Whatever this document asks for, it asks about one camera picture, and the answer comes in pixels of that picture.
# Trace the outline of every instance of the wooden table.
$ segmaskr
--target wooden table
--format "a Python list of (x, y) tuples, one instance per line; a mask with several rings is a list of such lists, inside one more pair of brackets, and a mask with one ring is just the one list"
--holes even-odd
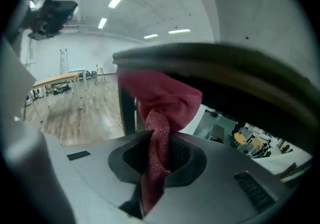
[(233, 137), (234, 137), (234, 143), (231, 144), (231, 146), (233, 147), (237, 147), (239, 145), (245, 145), (247, 143), (245, 136), (239, 132), (236, 132)]
[(79, 103), (79, 109), (82, 109), (82, 104), (81, 104), (79, 90), (78, 90), (78, 84), (77, 84), (77, 81), (76, 81), (76, 78), (78, 77), (78, 74), (79, 74), (78, 72), (72, 72), (72, 73), (60, 74), (60, 75), (48, 77), (46, 79), (36, 81), (33, 84), (32, 89), (35, 90), (35, 89), (38, 89), (38, 88), (42, 88), (43, 95), (44, 95), (45, 99), (47, 100), (47, 94), (46, 94), (45, 86), (50, 86), (50, 85), (56, 84), (56, 83), (71, 81), (71, 82), (73, 82), (74, 87), (75, 87), (75, 92), (74, 92), (74, 88), (73, 88), (73, 86), (71, 86), (72, 93), (76, 93), (76, 96), (78, 98), (78, 103)]
[(74, 68), (74, 69), (69, 70), (69, 73), (73, 73), (73, 72), (82, 72), (84, 87), (85, 87), (85, 90), (87, 90), (86, 69), (82, 67), (82, 68)]

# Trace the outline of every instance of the table leg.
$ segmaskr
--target table leg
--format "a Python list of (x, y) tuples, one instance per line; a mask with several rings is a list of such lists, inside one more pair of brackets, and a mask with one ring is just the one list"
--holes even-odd
[(79, 102), (79, 109), (82, 110), (81, 99), (80, 99), (80, 96), (79, 96), (79, 90), (78, 90), (77, 82), (73, 81), (73, 84), (75, 86), (76, 96), (77, 96), (78, 102)]
[(252, 141), (252, 137), (247, 141), (246, 145), (249, 145), (251, 141)]
[[(38, 112), (38, 109), (37, 109), (37, 107), (36, 107), (36, 105), (35, 105), (35, 103), (34, 103), (34, 101), (33, 101), (33, 99), (32, 99), (32, 95), (31, 95), (30, 92), (29, 92), (29, 99), (30, 99), (30, 101), (31, 101), (31, 105), (33, 105), (33, 107), (34, 107), (34, 110), (35, 110), (36, 114), (37, 114), (38, 117), (40, 118), (40, 123), (42, 123), (42, 122), (43, 122), (43, 119), (42, 119), (41, 115), (40, 115), (39, 112)], [(26, 120), (26, 105), (24, 106), (23, 117), (24, 117), (24, 118), (23, 118), (23, 121), (25, 121), (25, 120)]]
[(44, 87), (44, 86), (42, 87), (42, 94), (43, 94), (43, 97), (45, 98), (46, 104), (49, 108), (50, 104), (49, 104), (48, 97), (47, 97), (47, 90), (46, 90), (46, 87)]
[(26, 111), (27, 111), (27, 101), (25, 100), (24, 103), (23, 103), (22, 113), (21, 113), (21, 111), (20, 111), (20, 118), (21, 118), (21, 120), (23, 120), (23, 121), (26, 121)]
[(87, 78), (86, 78), (86, 71), (82, 71), (83, 73), (83, 83), (84, 83), (84, 89), (87, 90)]
[(236, 146), (237, 143), (238, 143), (238, 142), (237, 142), (236, 140), (232, 141), (232, 142), (231, 142), (231, 147), (236, 148), (236, 147), (237, 147), (237, 146)]
[(95, 82), (94, 82), (95, 85), (97, 84), (97, 80), (98, 80), (98, 71), (99, 71), (99, 68), (97, 67), (97, 68), (96, 68)]
[[(79, 77), (78, 77), (78, 79), (77, 79), (77, 81), (76, 81), (76, 88), (79, 88), (79, 87), (81, 87), (81, 86), (80, 86), (80, 79), (79, 79)], [(81, 93), (79, 94), (80, 99), (82, 99), (82, 95), (83, 95), (83, 93), (81, 92)]]
[(71, 80), (70, 81), (71, 83), (71, 92), (73, 93), (73, 94), (75, 94), (75, 89), (74, 89), (74, 86), (75, 86), (75, 81), (74, 80)]

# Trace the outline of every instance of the black slot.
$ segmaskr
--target black slot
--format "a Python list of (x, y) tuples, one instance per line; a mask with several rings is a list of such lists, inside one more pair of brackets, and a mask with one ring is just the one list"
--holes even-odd
[(144, 139), (122, 155), (123, 160), (139, 174), (143, 174), (148, 163), (149, 139)]
[(249, 173), (239, 173), (234, 175), (234, 178), (259, 214), (275, 203), (265, 189)]
[(88, 151), (81, 151), (81, 152), (77, 152), (77, 153), (73, 153), (73, 154), (68, 154), (67, 157), (69, 158), (70, 161), (79, 159), (79, 158), (84, 158), (86, 156), (90, 156), (91, 153), (89, 153)]

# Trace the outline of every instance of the chair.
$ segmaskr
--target chair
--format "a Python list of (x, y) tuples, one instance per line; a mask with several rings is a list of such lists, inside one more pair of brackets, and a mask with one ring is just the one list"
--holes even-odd
[(254, 150), (261, 150), (263, 147), (263, 144), (260, 140), (257, 138), (252, 138), (252, 144), (253, 144), (253, 149), (251, 149), (250, 153)]
[(214, 124), (210, 132), (209, 140), (224, 143), (225, 129), (219, 125)]

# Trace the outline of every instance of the black vent grille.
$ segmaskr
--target black vent grille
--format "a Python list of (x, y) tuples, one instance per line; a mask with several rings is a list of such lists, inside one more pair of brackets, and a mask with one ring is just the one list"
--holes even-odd
[(259, 214), (275, 203), (271, 196), (249, 173), (239, 173), (234, 175), (234, 178)]
[(169, 168), (172, 172), (180, 169), (188, 163), (191, 157), (191, 149), (178, 140), (170, 137), (169, 143)]

